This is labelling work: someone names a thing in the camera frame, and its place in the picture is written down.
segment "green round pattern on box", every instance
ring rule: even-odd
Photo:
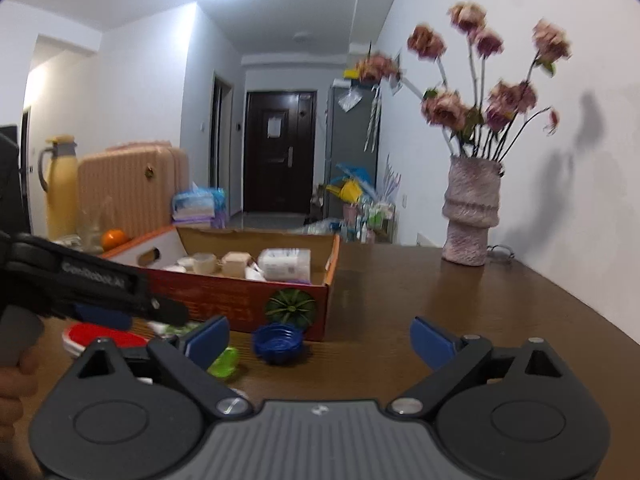
[[[270,323],[289,323],[305,331],[316,321],[316,300],[298,288],[283,288],[273,294],[264,307]]]

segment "suitcase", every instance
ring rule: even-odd
[[[83,158],[79,205],[95,215],[108,197],[114,224],[132,238],[172,222],[171,200],[189,189],[189,159],[169,142],[132,142]]]

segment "thermos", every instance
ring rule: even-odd
[[[52,146],[40,152],[38,178],[46,194],[47,237],[58,240],[76,233],[78,221],[78,159],[76,142],[72,136],[47,139]],[[44,176],[42,163],[50,153],[51,161]]]

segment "finger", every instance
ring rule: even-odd
[[[35,376],[24,375],[18,368],[0,368],[0,397],[31,397],[37,391],[38,381]]]
[[[0,399],[0,425],[10,426],[24,415],[20,399]]]
[[[0,426],[0,442],[8,442],[15,435],[13,426]]]
[[[20,355],[20,362],[18,363],[20,371],[25,375],[33,375],[38,370],[38,357],[36,355],[35,347],[27,348],[22,355]]]

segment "red lid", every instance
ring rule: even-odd
[[[67,336],[71,341],[87,347],[97,337],[108,337],[113,339],[116,346],[121,348],[127,346],[145,346],[146,339],[132,334],[130,332],[122,332],[121,330],[112,330],[103,326],[91,323],[77,323],[73,325],[67,332]]]

